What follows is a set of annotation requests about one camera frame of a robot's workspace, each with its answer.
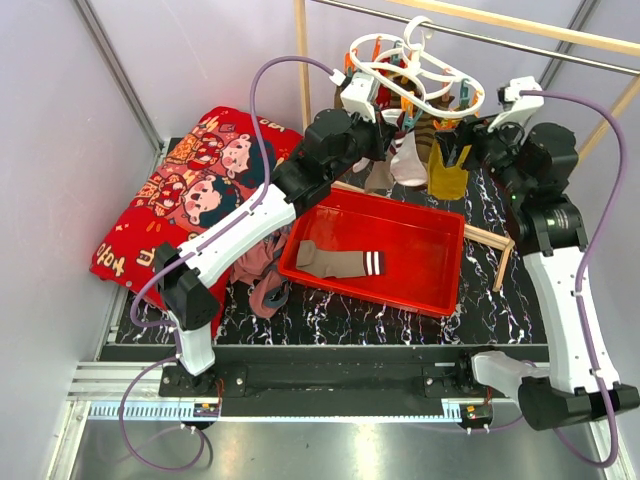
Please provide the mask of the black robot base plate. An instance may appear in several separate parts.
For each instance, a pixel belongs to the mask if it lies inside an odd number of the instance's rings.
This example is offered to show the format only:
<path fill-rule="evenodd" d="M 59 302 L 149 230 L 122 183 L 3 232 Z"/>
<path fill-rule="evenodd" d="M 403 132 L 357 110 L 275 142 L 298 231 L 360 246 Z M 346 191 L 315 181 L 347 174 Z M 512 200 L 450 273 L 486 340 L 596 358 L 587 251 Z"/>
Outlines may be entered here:
<path fill-rule="evenodd" d="M 163 368 L 162 397 L 226 398 L 267 391 L 400 391 L 427 398 L 483 398 L 470 357 L 485 346 L 219 346 L 214 364 L 191 374 L 178 362 Z"/>

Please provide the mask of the maroon striped cuff sock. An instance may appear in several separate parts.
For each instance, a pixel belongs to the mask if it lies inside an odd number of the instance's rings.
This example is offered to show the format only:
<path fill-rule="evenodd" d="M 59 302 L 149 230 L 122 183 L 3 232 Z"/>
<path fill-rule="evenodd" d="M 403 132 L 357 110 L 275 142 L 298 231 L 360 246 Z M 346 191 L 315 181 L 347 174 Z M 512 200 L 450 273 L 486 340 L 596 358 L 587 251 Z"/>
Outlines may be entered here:
<path fill-rule="evenodd" d="M 391 141 L 386 159 L 383 162 L 375 162 L 369 176 L 365 181 L 366 193 L 375 193 L 378 190 L 392 189 L 400 182 L 402 166 L 402 149 L 407 132 L 400 130 Z"/>

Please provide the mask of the red christmas sock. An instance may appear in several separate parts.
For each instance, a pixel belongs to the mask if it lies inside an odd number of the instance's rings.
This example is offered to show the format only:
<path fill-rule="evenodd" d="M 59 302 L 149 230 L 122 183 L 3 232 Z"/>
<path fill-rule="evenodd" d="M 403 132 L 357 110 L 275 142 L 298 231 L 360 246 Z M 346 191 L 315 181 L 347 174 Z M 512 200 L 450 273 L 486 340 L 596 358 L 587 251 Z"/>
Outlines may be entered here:
<path fill-rule="evenodd" d="M 387 110 L 398 107 L 398 100 L 393 90 L 385 86 L 380 86 L 376 97 L 376 103 L 380 110 Z"/>

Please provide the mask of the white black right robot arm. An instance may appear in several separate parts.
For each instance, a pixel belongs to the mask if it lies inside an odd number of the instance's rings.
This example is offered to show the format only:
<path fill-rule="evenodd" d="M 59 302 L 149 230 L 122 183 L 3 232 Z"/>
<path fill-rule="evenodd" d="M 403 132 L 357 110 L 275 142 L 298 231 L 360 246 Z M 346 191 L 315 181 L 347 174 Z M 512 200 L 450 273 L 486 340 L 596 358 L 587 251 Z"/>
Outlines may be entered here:
<path fill-rule="evenodd" d="M 445 168 L 484 169 L 501 190 L 506 229 L 534 286 L 549 352 L 546 369 L 485 350 L 454 371 L 466 396 L 488 386 L 516 401 L 537 431 L 606 417 L 639 406 L 636 387 L 621 382 L 609 358 L 580 263 L 589 240 L 578 208 L 565 194 L 577 165 L 575 136 L 554 123 L 526 132 L 516 122 L 490 125 L 467 117 L 435 134 Z"/>

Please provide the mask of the white round clip hanger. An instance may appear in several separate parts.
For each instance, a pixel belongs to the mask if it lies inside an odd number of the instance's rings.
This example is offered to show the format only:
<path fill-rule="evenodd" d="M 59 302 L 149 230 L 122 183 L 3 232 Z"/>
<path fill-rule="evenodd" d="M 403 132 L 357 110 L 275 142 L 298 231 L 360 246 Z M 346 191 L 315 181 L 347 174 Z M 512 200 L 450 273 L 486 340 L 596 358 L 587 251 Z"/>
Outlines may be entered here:
<path fill-rule="evenodd" d="M 426 43 L 434 33 L 434 22 L 419 15 L 412 18 L 400 36 L 373 33 L 356 38 L 348 49 L 355 69 L 372 76 L 380 85 L 397 93 L 421 111 L 442 119 L 461 119 L 476 115 L 484 104 L 486 93 L 481 83 L 431 55 Z M 358 57 L 358 48 L 370 41 L 388 42 L 392 48 L 371 60 Z M 439 110 L 431 105 L 455 86 L 468 87 L 473 95 L 461 110 Z"/>

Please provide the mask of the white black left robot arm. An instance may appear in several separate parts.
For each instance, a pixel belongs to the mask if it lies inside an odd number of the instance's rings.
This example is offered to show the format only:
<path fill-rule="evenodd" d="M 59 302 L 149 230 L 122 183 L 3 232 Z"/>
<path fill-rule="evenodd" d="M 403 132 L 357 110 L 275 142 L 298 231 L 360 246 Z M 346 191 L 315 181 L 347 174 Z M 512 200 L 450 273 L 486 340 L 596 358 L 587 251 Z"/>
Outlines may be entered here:
<path fill-rule="evenodd" d="M 373 121 L 343 109 L 321 111 L 268 186 L 194 239 L 157 248 L 157 289 L 177 328 L 180 381 L 190 393 L 206 395 L 216 382 L 210 326 L 221 307 L 211 286 L 250 248 L 324 200 L 358 161 L 384 160 L 398 118 L 392 111 L 376 112 Z"/>

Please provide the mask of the taupe ribbed sock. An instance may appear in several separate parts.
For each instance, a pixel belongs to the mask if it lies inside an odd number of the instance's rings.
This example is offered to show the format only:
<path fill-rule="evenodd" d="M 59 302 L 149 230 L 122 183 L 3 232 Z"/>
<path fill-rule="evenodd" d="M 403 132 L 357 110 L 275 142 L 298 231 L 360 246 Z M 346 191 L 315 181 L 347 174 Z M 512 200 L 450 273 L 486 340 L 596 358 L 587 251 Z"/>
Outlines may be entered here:
<path fill-rule="evenodd" d="M 358 278 L 386 273 L 386 257 L 381 251 L 329 251 L 312 240 L 301 241 L 296 268 L 316 278 Z"/>

